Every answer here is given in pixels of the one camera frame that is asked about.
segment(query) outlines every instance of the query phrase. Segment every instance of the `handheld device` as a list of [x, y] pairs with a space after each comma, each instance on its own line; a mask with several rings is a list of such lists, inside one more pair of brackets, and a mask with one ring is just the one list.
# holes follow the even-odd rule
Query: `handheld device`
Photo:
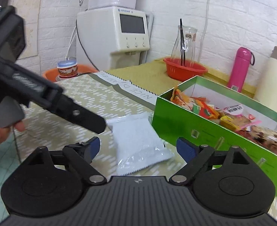
[[19, 104], [29, 107], [32, 101], [71, 123], [102, 133], [104, 118], [76, 104], [59, 85], [14, 64], [24, 48], [23, 19], [9, 6], [0, 15], [0, 127], [22, 120]]
[[187, 164], [169, 181], [113, 176], [109, 182], [90, 165], [99, 148], [97, 137], [61, 151], [36, 148], [3, 184], [10, 216], [0, 225], [277, 226], [267, 214], [274, 184], [238, 146], [215, 151], [179, 138], [177, 152]]

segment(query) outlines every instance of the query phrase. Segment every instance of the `display screen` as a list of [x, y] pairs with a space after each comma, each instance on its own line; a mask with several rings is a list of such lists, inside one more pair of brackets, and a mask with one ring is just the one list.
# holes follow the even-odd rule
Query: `display screen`
[[143, 17], [120, 14], [120, 21], [122, 33], [145, 34]]

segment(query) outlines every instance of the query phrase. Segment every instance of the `white plastic bag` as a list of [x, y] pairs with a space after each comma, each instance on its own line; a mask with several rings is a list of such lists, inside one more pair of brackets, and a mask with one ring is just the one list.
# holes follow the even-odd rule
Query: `white plastic bag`
[[107, 121], [116, 146], [116, 172], [119, 176], [136, 172], [174, 156], [165, 148], [163, 141], [151, 126], [148, 120], [151, 116], [150, 113], [142, 113]]

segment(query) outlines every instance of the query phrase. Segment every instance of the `blue gripper pad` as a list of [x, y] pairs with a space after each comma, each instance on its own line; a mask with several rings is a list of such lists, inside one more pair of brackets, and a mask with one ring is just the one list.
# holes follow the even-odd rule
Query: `blue gripper pad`
[[185, 138], [178, 138], [176, 141], [177, 153], [185, 160], [186, 163], [191, 161], [199, 153], [199, 148], [186, 140]]
[[93, 160], [100, 151], [100, 139], [98, 137], [93, 137], [88, 142], [90, 143], [90, 155]]

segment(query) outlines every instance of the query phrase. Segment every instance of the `patterned tablecloth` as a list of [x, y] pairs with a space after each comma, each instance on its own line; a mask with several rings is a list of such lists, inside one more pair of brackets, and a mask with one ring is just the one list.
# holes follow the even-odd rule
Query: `patterned tablecloth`
[[[89, 75], [65, 80], [59, 84], [65, 88], [65, 94], [72, 97], [78, 104], [106, 119], [127, 114], [152, 112], [149, 108], [118, 93], [112, 86], [105, 86]], [[21, 160], [26, 159], [38, 146], [47, 146], [49, 150], [60, 150], [65, 145], [87, 141], [96, 136], [96, 134], [71, 124], [33, 103], [29, 109], [26, 109], [25, 124], [26, 131], [17, 134], [17, 146]], [[116, 151], [112, 134], [107, 128], [104, 133], [97, 136], [101, 140], [101, 148], [91, 165], [109, 179], [116, 174]], [[183, 167], [186, 163], [178, 155], [176, 148], [166, 142], [165, 145], [175, 154], [173, 158], [147, 167], [131, 176], [166, 176], [169, 179]], [[272, 205], [270, 214], [277, 219], [277, 198]]]

